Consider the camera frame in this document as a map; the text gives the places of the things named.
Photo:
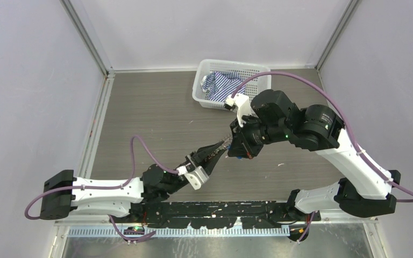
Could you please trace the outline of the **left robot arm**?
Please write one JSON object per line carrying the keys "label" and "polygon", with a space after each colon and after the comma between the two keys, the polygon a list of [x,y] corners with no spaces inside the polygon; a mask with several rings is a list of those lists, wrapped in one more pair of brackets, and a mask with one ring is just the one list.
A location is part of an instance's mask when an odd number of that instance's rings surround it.
{"label": "left robot arm", "polygon": [[71,169],[62,170],[44,183],[39,218],[111,215],[136,223],[144,214],[139,204],[163,202],[188,185],[200,189],[229,145],[228,140],[223,140],[199,148],[186,156],[175,174],[156,163],[130,180],[92,180],[74,176]]}

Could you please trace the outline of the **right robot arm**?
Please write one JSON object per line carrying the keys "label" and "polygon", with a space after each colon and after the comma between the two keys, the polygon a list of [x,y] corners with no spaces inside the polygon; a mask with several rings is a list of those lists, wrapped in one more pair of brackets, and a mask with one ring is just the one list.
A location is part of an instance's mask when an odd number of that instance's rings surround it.
{"label": "right robot arm", "polygon": [[401,174],[381,168],[371,158],[363,160],[343,120],[328,106],[314,104],[300,109],[284,92],[272,89],[253,99],[243,94],[228,96],[224,105],[237,113],[230,125],[228,156],[253,159],[263,146],[287,141],[323,157],[342,173],[332,185],[291,191],[285,205],[291,220],[318,210],[341,209],[359,218],[395,212],[397,200],[389,182],[399,181]]}

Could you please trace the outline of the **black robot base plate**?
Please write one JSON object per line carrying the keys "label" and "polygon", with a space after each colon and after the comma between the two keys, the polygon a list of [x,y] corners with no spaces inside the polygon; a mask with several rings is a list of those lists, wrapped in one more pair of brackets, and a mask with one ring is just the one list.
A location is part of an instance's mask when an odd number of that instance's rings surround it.
{"label": "black robot base plate", "polygon": [[269,229],[307,223],[310,216],[289,211],[285,202],[161,202],[132,204],[130,214],[116,223],[136,223],[150,228],[229,229],[241,222],[244,229]]}

